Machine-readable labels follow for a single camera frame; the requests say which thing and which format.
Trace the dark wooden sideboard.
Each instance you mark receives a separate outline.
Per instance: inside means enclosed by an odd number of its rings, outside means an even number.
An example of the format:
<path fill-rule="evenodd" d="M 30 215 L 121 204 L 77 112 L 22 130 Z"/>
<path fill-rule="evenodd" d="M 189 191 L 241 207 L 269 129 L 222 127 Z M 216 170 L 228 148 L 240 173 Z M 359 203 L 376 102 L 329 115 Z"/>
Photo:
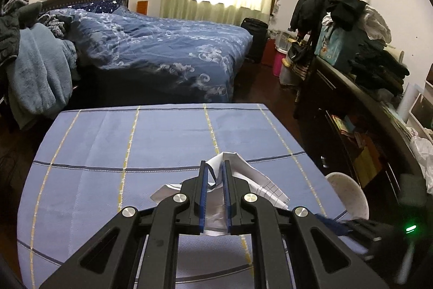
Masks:
<path fill-rule="evenodd" d="M 353 80 L 315 58 L 294 111 L 307 154 L 323 174 L 354 179 L 370 217 L 391 223 L 399 213 L 404 178 L 422 178 L 409 136 L 387 109 Z"/>

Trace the pile of dark clothes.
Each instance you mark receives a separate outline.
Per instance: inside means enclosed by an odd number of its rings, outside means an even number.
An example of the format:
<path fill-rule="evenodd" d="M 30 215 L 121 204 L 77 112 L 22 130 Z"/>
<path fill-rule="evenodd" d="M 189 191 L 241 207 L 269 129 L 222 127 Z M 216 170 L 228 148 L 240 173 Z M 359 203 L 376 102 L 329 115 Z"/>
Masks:
<path fill-rule="evenodd" d="M 391 30 L 383 16 L 361 0 L 334 0 L 329 13 L 331 24 L 346 32 L 334 68 L 355 77 L 368 91 L 386 89 L 394 96 L 402 94 L 409 70 L 385 50 Z"/>

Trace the white paper trash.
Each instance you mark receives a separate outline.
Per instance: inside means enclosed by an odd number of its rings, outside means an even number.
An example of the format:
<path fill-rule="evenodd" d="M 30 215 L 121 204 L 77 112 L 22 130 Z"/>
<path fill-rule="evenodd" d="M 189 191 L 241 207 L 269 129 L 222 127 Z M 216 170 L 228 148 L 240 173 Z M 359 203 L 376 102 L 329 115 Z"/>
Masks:
<path fill-rule="evenodd" d="M 150 235 L 156 239 L 177 234 L 283 239 L 279 216 L 288 212 L 287 196 L 234 152 L 202 161 L 197 176 L 165 184 L 151 198 L 157 206 Z"/>

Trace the black coat on rack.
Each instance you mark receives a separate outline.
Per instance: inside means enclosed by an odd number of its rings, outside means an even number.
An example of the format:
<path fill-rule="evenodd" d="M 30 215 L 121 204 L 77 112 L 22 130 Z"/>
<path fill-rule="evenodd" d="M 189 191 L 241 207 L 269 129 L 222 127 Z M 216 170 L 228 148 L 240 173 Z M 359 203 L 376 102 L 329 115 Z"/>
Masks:
<path fill-rule="evenodd" d="M 301 34 L 313 33 L 319 28 L 332 0 L 298 0 L 289 29 Z"/>

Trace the teal cartoon bag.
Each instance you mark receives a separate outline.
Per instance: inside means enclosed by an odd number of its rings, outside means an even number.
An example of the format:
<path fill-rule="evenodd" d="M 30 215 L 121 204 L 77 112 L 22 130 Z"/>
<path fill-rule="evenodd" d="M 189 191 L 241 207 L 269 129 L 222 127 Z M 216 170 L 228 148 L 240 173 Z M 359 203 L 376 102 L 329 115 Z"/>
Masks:
<path fill-rule="evenodd" d="M 323 25 L 314 54 L 334 65 L 343 48 L 346 32 L 334 24 Z"/>

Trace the orange bedside box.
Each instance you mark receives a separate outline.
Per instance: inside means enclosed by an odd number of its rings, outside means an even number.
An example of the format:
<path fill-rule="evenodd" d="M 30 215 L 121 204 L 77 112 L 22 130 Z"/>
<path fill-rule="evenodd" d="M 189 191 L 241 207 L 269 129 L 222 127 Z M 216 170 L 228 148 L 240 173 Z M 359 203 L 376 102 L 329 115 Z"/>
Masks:
<path fill-rule="evenodd" d="M 142 15 L 147 14 L 148 1 L 137 1 L 136 2 L 136 12 Z"/>

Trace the dark blue patterned duvet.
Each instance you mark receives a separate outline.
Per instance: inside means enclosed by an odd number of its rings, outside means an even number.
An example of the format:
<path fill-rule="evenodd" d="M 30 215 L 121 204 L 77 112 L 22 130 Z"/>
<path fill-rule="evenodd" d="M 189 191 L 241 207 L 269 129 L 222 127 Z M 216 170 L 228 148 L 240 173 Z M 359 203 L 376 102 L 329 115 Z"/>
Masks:
<path fill-rule="evenodd" d="M 229 103 L 252 35 L 239 26 L 53 9 L 78 54 L 84 84 L 106 105 Z"/>

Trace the dark jacket on chair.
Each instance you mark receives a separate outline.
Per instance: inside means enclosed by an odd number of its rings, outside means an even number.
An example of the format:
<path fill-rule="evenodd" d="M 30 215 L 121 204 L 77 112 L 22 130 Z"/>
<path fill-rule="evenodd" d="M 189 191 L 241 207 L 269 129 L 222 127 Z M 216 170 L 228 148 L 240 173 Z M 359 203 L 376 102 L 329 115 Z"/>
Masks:
<path fill-rule="evenodd" d="M 32 26 L 42 10 L 41 2 L 1 0 L 1 68 L 18 57 L 22 29 Z"/>

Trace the dark blue snack wrapper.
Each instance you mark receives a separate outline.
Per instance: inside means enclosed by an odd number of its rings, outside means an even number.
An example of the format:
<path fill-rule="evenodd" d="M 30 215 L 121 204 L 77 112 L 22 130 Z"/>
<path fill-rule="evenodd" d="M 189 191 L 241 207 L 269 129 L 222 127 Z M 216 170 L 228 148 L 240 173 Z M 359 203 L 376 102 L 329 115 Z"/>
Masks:
<path fill-rule="evenodd" d="M 319 213 L 316 214 L 316 218 L 337 236 L 346 236 L 349 234 L 349 228 L 344 223 L 337 222 Z"/>

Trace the light blue fleece blanket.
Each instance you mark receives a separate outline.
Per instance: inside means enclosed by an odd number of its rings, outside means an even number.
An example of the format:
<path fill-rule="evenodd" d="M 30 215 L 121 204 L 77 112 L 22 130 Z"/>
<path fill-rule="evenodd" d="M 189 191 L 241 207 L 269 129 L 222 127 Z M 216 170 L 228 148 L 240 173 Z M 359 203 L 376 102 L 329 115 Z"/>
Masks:
<path fill-rule="evenodd" d="M 7 69 L 9 105 L 19 128 L 37 116 L 54 119 L 73 91 L 77 53 L 42 24 L 20 31 L 17 59 Z"/>

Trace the black suitcase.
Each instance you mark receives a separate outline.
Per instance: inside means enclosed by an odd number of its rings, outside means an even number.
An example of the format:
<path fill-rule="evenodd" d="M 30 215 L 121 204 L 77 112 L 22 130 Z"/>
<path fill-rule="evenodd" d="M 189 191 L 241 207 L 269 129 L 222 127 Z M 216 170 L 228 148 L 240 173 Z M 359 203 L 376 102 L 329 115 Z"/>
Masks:
<path fill-rule="evenodd" d="M 245 18 L 241 23 L 241 28 L 246 29 L 252 35 L 252 44 L 246 58 L 254 63 L 260 63 L 268 40 L 268 24 L 259 19 Z"/>

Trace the white speckled trash bin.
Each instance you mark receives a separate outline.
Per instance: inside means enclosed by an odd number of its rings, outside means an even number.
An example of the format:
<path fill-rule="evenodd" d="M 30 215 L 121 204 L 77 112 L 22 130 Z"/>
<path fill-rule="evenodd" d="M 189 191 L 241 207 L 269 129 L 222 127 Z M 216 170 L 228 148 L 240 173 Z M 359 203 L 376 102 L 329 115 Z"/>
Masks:
<path fill-rule="evenodd" d="M 369 219 L 368 200 L 354 179 L 340 172 L 332 172 L 326 179 L 351 216 Z"/>

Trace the light blue checked tablecloth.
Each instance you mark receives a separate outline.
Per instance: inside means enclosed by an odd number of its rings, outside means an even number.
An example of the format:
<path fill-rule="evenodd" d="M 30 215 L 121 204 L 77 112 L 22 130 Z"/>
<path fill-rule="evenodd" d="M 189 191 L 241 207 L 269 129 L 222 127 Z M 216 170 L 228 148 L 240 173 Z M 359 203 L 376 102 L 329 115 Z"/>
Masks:
<path fill-rule="evenodd" d="M 18 211 L 24 285 L 38 288 L 121 208 L 153 206 L 166 183 L 235 152 L 288 197 L 335 220 L 350 214 L 296 139 L 257 103 L 132 106 L 62 112 L 29 170 Z"/>

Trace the pink plastic bin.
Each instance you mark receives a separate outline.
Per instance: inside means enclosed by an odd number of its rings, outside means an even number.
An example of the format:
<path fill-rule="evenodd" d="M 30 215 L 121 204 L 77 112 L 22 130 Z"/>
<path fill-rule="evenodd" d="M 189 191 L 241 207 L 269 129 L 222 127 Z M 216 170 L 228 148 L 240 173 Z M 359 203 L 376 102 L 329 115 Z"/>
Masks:
<path fill-rule="evenodd" d="M 281 53 L 279 51 L 275 52 L 274 62 L 272 66 L 272 73 L 274 76 L 278 77 L 281 72 L 281 67 L 283 66 L 283 59 L 286 58 L 286 53 Z"/>

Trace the white plastic bag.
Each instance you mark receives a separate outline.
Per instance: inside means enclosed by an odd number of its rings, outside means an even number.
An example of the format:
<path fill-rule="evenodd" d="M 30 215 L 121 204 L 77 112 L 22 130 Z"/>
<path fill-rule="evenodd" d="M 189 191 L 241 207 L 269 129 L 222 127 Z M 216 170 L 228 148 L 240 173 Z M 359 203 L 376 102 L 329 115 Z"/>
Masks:
<path fill-rule="evenodd" d="M 409 143 L 415 159 L 420 165 L 426 181 L 427 193 L 433 195 L 433 145 L 428 139 L 419 136 L 411 138 Z"/>

